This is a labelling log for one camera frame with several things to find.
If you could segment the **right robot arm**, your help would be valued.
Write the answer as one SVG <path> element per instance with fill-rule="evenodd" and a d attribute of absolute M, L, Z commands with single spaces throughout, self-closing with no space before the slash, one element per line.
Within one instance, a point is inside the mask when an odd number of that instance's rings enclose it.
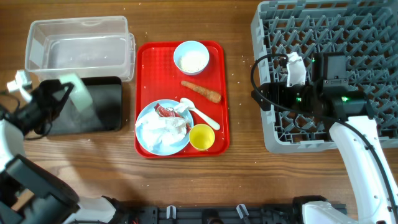
<path fill-rule="evenodd" d="M 311 83 L 301 56 L 267 54 L 254 62 L 277 59 L 287 69 L 285 83 L 254 85 L 252 98 L 263 111 L 318 118 L 336 144 L 351 182 L 358 223 L 397 223 L 397 184 L 382 151 L 371 102 L 362 91 L 349 90 L 343 53 L 312 55 Z"/>

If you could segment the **red snack wrapper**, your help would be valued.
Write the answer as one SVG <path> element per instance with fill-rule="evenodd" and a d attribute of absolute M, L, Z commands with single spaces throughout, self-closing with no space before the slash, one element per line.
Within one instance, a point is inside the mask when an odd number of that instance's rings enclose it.
<path fill-rule="evenodd" d="M 155 112 L 160 116 L 162 121 L 167 121 L 172 125 L 180 126 L 185 125 L 187 133 L 191 130 L 190 122 L 182 115 L 177 113 L 173 108 L 164 108 L 159 103 L 154 106 Z"/>

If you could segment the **mint green bowl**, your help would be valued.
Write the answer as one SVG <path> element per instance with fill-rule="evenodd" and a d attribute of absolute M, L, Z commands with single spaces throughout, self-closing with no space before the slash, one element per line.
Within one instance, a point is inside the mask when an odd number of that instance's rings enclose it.
<path fill-rule="evenodd" d="M 73 90 L 69 97 L 79 112 L 82 112 L 93 105 L 93 99 L 83 80 L 76 73 L 69 73 L 59 77 L 60 83 L 73 84 Z"/>

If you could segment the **light blue bowl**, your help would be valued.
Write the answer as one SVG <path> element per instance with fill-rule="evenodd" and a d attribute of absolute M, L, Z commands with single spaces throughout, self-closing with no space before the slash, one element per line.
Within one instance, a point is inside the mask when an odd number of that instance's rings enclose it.
<path fill-rule="evenodd" d="M 177 46 L 173 60 L 182 73 L 194 76 L 204 71 L 210 61 L 210 53 L 202 43 L 189 40 Z"/>

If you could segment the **yellow plastic cup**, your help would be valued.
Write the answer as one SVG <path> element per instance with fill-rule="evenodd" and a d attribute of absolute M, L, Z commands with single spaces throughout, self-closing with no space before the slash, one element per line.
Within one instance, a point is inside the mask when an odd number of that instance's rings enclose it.
<path fill-rule="evenodd" d="M 197 151 L 207 151 L 215 142 L 215 132 L 207 124 L 197 124 L 190 130 L 189 141 Z"/>

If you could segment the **orange carrot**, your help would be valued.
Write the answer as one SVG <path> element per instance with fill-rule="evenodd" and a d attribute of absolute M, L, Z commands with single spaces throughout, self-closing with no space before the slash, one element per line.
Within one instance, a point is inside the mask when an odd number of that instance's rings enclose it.
<path fill-rule="evenodd" d="M 207 89 L 200 85 L 196 85 L 188 81 L 181 81 L 181 85 L 193 90 L 194 92 L 200 94 L 201 96 L 204 96 L 207 100 L 213 103 L 219 103 L 222 99 L 222 96 L 218 92 Z"/>

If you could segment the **white rice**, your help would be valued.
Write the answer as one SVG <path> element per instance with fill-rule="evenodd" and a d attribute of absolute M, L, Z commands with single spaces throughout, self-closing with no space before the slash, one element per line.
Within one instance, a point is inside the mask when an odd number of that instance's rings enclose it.
<path fill-rule="evenodd" d="M 189 51 L 179 58 L 177 65 L 184 72 L 194 73 L 205 68 L 208 63 L 208 59 L 207 54 L 204 54 L 203 52 Z"/>

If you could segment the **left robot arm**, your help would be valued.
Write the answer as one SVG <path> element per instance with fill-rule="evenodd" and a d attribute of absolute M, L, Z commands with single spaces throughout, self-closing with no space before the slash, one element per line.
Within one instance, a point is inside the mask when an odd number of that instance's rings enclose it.
<path fill-rule="evenodd" d="M 115 199 L 80 198 L 23 155 L 26 135 L 57 118 L 73 89 L 72 83 L 55 81 L 32 91 L 24 107 L 1 108 L 1 223 L 122 222 Z"/>

